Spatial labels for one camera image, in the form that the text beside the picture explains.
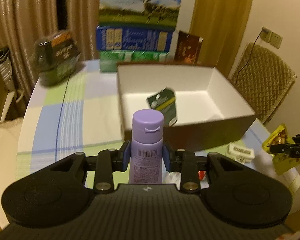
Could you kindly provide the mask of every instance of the stacked boxes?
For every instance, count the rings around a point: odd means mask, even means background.
[[[180,3],[181,0],[100,0],[96,39],[101,71],[113,70],[115,60],[165,60]]]

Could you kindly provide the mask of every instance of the brown package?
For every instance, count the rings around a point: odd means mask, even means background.
[[[196,64],[198,62],[203,38],[189,33],[179,32],[176,55],[174,60]]]

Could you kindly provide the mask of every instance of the snack bag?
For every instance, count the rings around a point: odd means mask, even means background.
[[[196,64],[198,62],[203,38],[179,32],[175,61]]]
[[[265,152],[270,153],[270,145],[283,144],[295,142],[289,137],[288,130],[285,124],[279,125],[279,127],[263,142],[262,148]],[[273,156],[272,163],[274,165],[275,172],[278,175],[282,175],[286,171],[298,166],[300,164],[300,158],[290,158],[285,153],[271,154]]]

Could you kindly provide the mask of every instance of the yellow snack bag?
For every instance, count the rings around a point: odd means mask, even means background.
[[[285,124],[279,125],[279,127],[263,142],[262,148],[265,152],[270,153],[270,145],[295,142],[288,135],[288,130]],[[275,172],[278,175],[282,175],[286,171],[296,167],[300,164],[300,158],[290,158],[285,153],[271,154],[273,156],[272,163],[274,165]]]

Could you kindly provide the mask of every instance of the beige curtain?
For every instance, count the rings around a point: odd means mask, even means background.
[[[96,27],[99,0],[67,0],[68,29],[81,51],[83,60],[99,58],[96,49]]]
[[[38,76],[34,42],[58,30],[56,0],[0,0],[0,48],[9,46],[16,86],[29,99]]]
[[[190,32],[204,38],[199,61],[228,76],[252,0],[196,0]]]

